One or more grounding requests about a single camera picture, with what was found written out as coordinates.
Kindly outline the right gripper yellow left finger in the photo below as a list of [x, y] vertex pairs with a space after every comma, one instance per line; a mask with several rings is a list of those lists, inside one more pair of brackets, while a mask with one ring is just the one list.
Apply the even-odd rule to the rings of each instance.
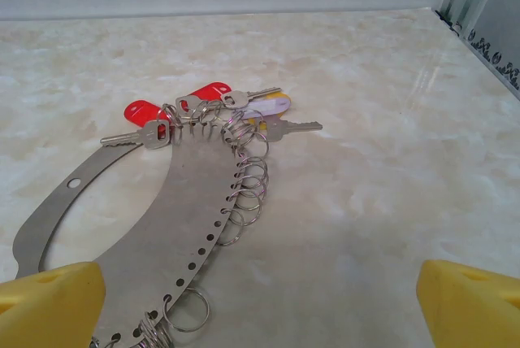
[[0, 284], [0, 348], [89, 348], [106, 295], [94, 262]]

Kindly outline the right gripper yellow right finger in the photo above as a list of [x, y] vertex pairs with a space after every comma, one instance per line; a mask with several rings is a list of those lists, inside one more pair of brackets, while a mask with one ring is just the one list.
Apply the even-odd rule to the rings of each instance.
[[520, 279], [427, 260], [416, 295], [435, 348], [520, 348]]

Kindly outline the steel key organizer plate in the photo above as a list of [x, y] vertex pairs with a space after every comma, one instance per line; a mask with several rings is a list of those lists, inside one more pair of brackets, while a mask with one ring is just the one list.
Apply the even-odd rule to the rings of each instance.
[[167, 310], [223, 231], [239, 161], [214, 126], [175, 133], [157, 197], [97, 258], [106, 296], [89, 348], [171, 348]]

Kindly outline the silver key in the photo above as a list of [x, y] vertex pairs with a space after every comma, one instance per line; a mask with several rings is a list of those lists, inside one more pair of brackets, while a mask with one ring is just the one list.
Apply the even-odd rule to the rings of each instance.
[[133, 133], [125, 133], [100, 140], [102, 146], [143, 145], [156, 150], [170, 143], [170, 124], [167, 120], [151, 120]]
[[250, 101], [264, 97], [268, 94], [278, 93], [281, 91], [281, 88], [272, 87], [268, 89], [263, 89], [259, 91], [247, 91], [243, 92], [240, 90], [230, 91], [228, 93], [222, 94], [220, 96], [221, 101], [224, 106], [230, 109], [237, 109], [246, 107]]
[[175, 107], [182, 116], [191, 116], [202, 100], [195, 95], [179, 97], [175, 100]]
[[295, 123], [289, 120], [282, 120], [277, 115], [265, 117], [267, 135], [266, 139], [269, 142], [280, 141], [286, 134], [319, 131], [323, 126], [317, 122]]

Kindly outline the red plastic key tag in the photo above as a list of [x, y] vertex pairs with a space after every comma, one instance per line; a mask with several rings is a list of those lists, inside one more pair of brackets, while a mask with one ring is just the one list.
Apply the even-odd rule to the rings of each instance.
[[199, 97], [203, 102], [220, 101], [222, 94], [232, 91], [232, 88], [223, 82], [211, 82], [200, 89], [193, 91], [190, 95]]
[[128, 104], [123, 111], [123, 116], [140, 128], [152, 120], [168, 120], [166, 112], [161, 107], [146, 100], [136, 100]]

